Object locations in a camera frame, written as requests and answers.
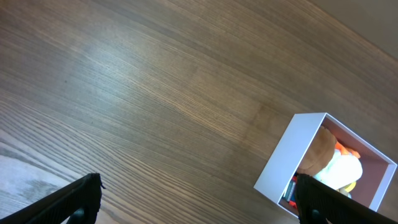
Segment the red toy fire truck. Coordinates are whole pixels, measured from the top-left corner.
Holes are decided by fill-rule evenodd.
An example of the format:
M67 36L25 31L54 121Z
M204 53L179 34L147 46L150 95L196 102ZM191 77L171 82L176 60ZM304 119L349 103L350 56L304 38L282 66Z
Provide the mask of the red toy fire truck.
M295 201L295 186L297 183L297 176L293 176L290 180L287 189L285 190L282 199L285 200L291 207L297 209Z

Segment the white orange plush duck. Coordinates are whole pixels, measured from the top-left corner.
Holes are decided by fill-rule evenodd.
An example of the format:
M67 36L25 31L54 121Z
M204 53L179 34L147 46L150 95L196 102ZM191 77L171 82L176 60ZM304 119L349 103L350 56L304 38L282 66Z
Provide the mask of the white orange plush duck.
M350 192L346 192L343 187L361 178L363 168L360 158L359 152L337 141L331 161L313 177L333 190L352 198Z

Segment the yellow wooden rattle drum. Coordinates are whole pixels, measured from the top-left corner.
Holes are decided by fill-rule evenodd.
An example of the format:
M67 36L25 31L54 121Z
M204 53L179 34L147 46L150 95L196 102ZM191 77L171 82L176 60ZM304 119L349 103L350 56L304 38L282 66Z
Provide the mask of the yellow wooden rattle drum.
M356 187L356 182L352 182L343 187L346 192L351 192Z

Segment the brown plush bear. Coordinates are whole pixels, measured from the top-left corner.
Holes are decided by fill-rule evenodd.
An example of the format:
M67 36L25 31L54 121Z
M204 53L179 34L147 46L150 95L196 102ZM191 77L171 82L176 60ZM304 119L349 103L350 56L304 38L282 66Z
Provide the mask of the brown plush bear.
M335 136L324 126L320 126L298 166L299 174L314 176L324 169L335 153Z

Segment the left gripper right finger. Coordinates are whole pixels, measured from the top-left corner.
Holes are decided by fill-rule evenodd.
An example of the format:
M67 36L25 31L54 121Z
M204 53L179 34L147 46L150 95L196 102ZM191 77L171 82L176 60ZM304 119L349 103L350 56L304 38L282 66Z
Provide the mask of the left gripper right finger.
M300 224L397 224L307 174L299 174L295 201Z

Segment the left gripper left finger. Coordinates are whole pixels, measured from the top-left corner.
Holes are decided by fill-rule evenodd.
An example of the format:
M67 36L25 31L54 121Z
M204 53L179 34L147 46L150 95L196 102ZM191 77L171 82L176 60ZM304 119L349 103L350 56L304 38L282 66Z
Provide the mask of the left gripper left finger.
M90 173L64 188L1 219L1 224L94 224L104 188L99 173Z

